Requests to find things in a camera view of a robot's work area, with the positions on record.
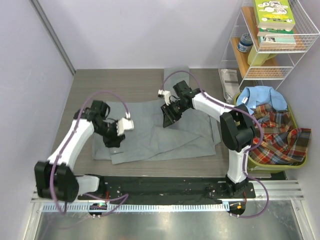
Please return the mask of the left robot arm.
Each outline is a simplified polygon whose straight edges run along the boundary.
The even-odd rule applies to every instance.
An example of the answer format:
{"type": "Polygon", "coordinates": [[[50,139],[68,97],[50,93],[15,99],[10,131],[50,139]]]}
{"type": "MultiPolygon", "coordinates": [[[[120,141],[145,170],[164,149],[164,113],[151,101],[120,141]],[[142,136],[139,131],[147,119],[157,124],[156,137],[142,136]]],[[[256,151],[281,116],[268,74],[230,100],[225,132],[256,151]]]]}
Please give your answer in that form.
{"type": "Polygon", "coordinates": [[[103,177],[96,174],[76,176],[75,162],[87,140],[98,134],[108,141],[108,147],[119,147],[125,139],[124,123],[131,115],[106,122],[110,106],[94,100],[90,107],[82,107],[73,116],[71,127],[57,149],[45,161],[34,166],[37,194],[40,198],[72,203],[79,195],[89,193],[100,200],[107,192],[103,177]]]}

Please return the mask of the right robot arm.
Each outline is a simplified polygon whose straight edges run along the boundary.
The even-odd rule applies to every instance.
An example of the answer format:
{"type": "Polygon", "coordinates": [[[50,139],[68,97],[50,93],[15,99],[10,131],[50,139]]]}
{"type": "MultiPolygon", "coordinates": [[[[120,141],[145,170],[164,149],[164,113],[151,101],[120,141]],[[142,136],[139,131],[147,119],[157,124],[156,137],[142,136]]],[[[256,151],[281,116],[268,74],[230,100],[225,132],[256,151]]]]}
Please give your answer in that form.
{"type": "Polygon", "coordinates": [[[158,90],[158,97],[165,104],[161,106],[163,127],[166,128],[181,119],[189,109],[198,110],[220,123],[221,139],[228,148],[229,165],[225,176],[226,193],[233,198],[243,194],[248,185],[248,151],[255,137],[255,126],[246,106],[238,107],[223,103],[209,96],[200,88],[191,89],[183,80],[173,86],[174,100],[168,90],[158,90]]]}

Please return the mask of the grey long sleeve shirt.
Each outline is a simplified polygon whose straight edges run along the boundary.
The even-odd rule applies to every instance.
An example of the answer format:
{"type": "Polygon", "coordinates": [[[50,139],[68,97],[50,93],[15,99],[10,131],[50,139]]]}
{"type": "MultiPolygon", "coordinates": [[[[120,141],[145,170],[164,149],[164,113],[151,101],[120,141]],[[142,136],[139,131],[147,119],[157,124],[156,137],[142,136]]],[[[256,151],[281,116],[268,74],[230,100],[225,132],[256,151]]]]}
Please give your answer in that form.
{"type": "Polygon", "coordinates": [[[127,107],[134,130],[125,133],[119,148],[108,148],[103,138],[92,137],[92,157],[97,161],[122,164],[136,161],[164,161],[213,156],[221,142],[217,121],[195,109],[188,109],[180,120],[164,128],[161,106],[164,100],[130,102],[127,107]]]}

